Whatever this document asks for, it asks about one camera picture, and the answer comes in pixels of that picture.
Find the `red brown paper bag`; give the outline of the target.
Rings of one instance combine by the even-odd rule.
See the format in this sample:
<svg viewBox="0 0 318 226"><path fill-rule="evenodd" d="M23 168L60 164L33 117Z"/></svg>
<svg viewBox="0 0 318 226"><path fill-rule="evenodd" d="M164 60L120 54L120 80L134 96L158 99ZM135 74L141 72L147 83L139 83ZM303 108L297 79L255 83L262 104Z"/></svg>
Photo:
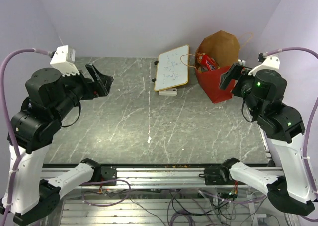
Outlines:
<svg viewBox="0 0 318 226"><path fill-rule="evenodd" d="M212 103L220 103L232 98L231 90L234 81L231 80L225 90L219 89L221 74L228 71L231 65L239 60L240 51L254 38L252 32L245 33L239 38L220 30L204 38L194 54L188 54L188 67L195 70L197 81ZM213 58L219 68L214 71L199 72L196 58L198 53L206 53Z"/></svg>

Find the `red cookie snack bag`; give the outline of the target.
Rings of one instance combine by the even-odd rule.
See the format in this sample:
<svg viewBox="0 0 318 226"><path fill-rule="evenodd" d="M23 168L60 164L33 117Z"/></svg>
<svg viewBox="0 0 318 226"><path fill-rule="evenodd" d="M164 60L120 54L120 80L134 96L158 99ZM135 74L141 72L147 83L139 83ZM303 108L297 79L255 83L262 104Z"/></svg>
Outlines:
<svg viewBox="0 0 318 226"><path fill-rule="evenodd" d="M199 65L197 70L201 73L214 71L219 68L217 62L213 58L209 57L206 53L198 53L196 61Z"/></svg>

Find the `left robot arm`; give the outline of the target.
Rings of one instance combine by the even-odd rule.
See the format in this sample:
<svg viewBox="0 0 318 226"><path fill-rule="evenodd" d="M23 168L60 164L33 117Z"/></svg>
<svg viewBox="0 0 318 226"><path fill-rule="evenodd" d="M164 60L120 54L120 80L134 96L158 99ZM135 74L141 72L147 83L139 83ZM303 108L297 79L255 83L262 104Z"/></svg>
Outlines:
<svg viewBox="0 0 318 226"><path fill-rule="evenodd" d="M50 180L41 178L44 158L54 135L63 127L62 121L81 101L106 97L114 81L89 63L86 65L90 78L82 73L64 76L56 68L42 68L33 73L25 86L28 97L20 112L11 119L18 146L12 147L11 161L16 152L21 155L18 166L12 165L15 174L12 202L3 198L0 211L9 209L14 222L29 225L51 214L59 201L77 186L95 185L101 180L101 165L84 159L75 168Z"/></svg>

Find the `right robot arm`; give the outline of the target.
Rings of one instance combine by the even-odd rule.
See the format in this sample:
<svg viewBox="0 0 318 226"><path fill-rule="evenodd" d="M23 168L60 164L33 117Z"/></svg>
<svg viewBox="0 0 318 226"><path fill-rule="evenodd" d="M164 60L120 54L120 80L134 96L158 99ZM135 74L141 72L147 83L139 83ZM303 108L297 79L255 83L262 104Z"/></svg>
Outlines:
<svg viewBox="0 0 318 226"><path fill-rule="evenodd" d="M225 184L234 180L265 194L279 211L307 216L314 209L315 194L305 172L302 156L305 126L298 110L282 102L287 81L276 70L262 69L249 75L249 68L235 63L221 75L219 88L236 80L232 93L243 99L252 121L266 133L280 157L284 174L270 175L231 158L221 164L219 178Z"/></svg>

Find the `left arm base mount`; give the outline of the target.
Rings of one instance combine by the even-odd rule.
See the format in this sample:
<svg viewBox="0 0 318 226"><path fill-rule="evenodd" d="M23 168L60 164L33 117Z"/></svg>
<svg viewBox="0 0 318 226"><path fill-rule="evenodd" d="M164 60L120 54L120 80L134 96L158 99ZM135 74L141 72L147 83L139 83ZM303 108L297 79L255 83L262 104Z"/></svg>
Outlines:
<svg viewBox="0 0 318 226"><path fill-rule="evenodd" d="M101 181L106 181L102 185L105 186L115 186L117 179L117 170L114 167L101 167Z"/></svg>

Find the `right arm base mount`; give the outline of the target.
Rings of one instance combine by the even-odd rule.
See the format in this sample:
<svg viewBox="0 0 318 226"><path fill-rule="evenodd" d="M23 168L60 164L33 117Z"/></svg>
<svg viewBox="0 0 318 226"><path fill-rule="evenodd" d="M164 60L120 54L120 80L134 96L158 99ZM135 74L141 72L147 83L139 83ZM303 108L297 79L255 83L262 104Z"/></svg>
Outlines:
<svg viewBox="0 0 318 226"><path fill-rule="evenodd" d="M205 168L203 173L199 173L198 177L203 178L205 185L230 185L233 182L224 180L218 168Z"/></svg>

